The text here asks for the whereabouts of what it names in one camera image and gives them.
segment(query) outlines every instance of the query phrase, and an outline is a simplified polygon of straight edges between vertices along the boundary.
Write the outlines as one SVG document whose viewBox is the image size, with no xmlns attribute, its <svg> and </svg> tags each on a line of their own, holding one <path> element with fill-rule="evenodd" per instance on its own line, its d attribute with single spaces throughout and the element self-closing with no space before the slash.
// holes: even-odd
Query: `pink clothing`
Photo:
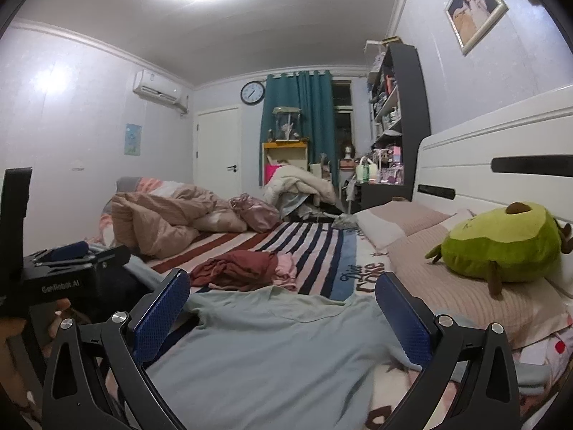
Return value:
<svg viewBox="0 0 573 430">
<path fill-rule="evenodd" d="M 273 284 L 296 292 L 296 263 L 292 254 L 279 255 Z"/>
<path fill-rule="evenodd" d="M 254 291 L 273 283 L 278 257 L 272 252 L 232 250 L 210 258 L 189 274 L 192 286 L 226 291 Z"/>
</svg>

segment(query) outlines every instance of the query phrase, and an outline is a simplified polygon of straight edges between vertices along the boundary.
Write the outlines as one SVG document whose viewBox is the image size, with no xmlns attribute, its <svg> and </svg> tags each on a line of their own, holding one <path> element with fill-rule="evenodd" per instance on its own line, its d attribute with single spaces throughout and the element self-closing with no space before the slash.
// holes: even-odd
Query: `white wall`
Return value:
<svg viewBox="0 0 573 430">
<path fill-rule="evenodd" d="M 543 6 L 504 0 L 509 11 L 464 57 L 448 1 L 407 0 L 396 30 L 418 49 L 432 133 L 573 83 L 573 56 Z"/>
<path fill-rule="evenodd" d="M 371 145 L 370 115 L 366 79 L 358 77 L 334 76 L 336 80 L 350 79 L 351 94 L 354 107 L 355 146 L 359 151 L 368 151 Z M 259 149 L 261 133 L 261 117 L 263 102 L 247 106 L 241 102 L 240 93 L 243 85 L 249 80 L 231 80 L 216 85 L 199 88 L 194 93 L 194 111 L 200 112 L 223 106 L 241 105 L 241 179 L 242 192 L 248 192 L 255 197 L 262 197 L 259 187 Z"/>
<path fill-rule="evenodd" d="M 134 94 L 141 69 L 35 31 L 0 40 L 0 170 L 34 168 L 25 252 L 96 235 L 121 176 L 191 182 L 191 116 Z M 140 156 L 123 155 L 126 123 L 143 126 Z"/>
<path fill-rule="evenodd" d="M 352 96 L 353 121 L 354 121 L 354 147 L 356 156 L 370 152 L 372 141 L 372 122 L 370 121 L 370 105 L 368 100 L 371 98 L 368 92 L 366 77 L 353 77 L 350 85 L 350 94 Z"/>
</svg>

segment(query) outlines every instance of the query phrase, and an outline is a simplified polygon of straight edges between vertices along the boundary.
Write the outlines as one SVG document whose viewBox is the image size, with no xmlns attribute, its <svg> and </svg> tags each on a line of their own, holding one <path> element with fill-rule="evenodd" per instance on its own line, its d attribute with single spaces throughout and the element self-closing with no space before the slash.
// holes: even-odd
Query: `wall clock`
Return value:
<svg viewBox="0 0 573 430">
<path fill-rule="evenodd" d="M 265 86 L 258 81 L 247 82 L 241 89 L 241 100 L 247 105 L 256 105 L 265 98 Z"/>
</svg>

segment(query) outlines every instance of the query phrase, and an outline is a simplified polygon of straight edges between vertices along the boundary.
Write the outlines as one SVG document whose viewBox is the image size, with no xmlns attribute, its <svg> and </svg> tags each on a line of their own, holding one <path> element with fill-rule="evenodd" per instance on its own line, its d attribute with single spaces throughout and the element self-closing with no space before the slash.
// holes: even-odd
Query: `air conditioner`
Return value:
<svg viewBox="0 0 573 430">
<path fill-rule="evenodd" d="M 135 75 L 134 92 L 168 105 L 181 105 L 183 89 L 179 84 L 144 69 Z"/>
</svg>

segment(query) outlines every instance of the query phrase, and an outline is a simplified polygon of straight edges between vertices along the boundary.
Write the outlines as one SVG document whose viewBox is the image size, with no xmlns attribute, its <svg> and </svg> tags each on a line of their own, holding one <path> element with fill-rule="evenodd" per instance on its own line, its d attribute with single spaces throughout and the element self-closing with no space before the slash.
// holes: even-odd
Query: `avocado plush toy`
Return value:
<svg viewBox="0 0 573 430">
<path fill-rule="evenodd" d="M 456 225 L 426 258 L 443 258 L 456 273 L 488 281 L 492 296 L 501 282 L 534 281 L 548 274 L 559 253 L 573 250 L 571 225 L 561 228 L 549 211 L 515 202 Z"/>
</svg>

